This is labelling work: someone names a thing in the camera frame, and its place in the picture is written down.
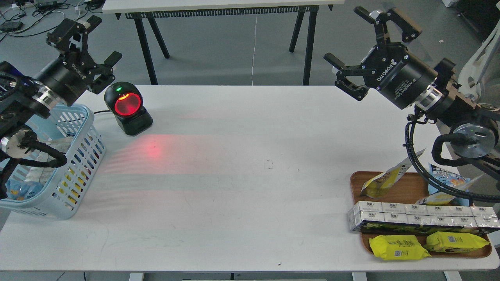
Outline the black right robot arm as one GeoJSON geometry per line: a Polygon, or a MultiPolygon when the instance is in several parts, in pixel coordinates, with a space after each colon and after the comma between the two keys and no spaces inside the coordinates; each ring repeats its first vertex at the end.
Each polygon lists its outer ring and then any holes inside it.
{"type": "Polygon", "coordinates": [[[419,162],[414,151],[414,130],[420,118],[441,121],[450,132],[438,136],[431,155],[448,167],[471,164],[499,179],[499,158],[490,152],[499,143],[499,108],[474,103],[459,91],[454,79],[455,64],[442,59],[431,68],[413,55],[406,44],[416,39],[421,28],[397,8],[369,12],[358,6],[355,13],[373,25],[376,45],[359,65],[346,66],[331,53],[324,59],[336,69],[335,86],[357,101],[375,89],[400,109],[414,105],[407,117],[405,148],[417,173],[437,190],[474,201],[498,203],[499,196],[459,190],[440,182],[419,162]]]}

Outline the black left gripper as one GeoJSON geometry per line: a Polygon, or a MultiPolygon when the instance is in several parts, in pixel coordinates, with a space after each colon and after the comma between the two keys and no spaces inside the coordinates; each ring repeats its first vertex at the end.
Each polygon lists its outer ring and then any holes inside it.
{"type": "Polygon", "coordinates": [[[86,90],[100,94],[116,79],[114,66],[123,57],[122,53],[114,51],[104,63],[96,64],[88,52],[89,33],[100,23],[102,19],[98,16],[86,21],[66,18],[47,33],[46,43],[60,55],[36,74],[36,80],[59,96],[66,106],[72,106],[86,90]],[[88,68],[82,71],[80,65],[88,68]]]}

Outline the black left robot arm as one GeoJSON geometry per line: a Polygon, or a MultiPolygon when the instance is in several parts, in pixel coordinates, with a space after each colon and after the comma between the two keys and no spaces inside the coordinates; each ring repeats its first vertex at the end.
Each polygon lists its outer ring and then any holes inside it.
{"type": "Polygon", "coordinates": [[[98,16],[64,19],[46,39],[59,57],[32,78],[8,62],[1,63],[1,161],[7,160],[1,169],[2,199],[7,198],[5,183],[19,164],[58,168],[67,163],[65,154],[38,141],[26,122],[35,114],[48,119],[58,103],[72,106],[85,91],[100,94],[115,81],[114,65],[122,54],[113,52],[98,64],[88,52],[88,36],[100,23],[98,16]]]}

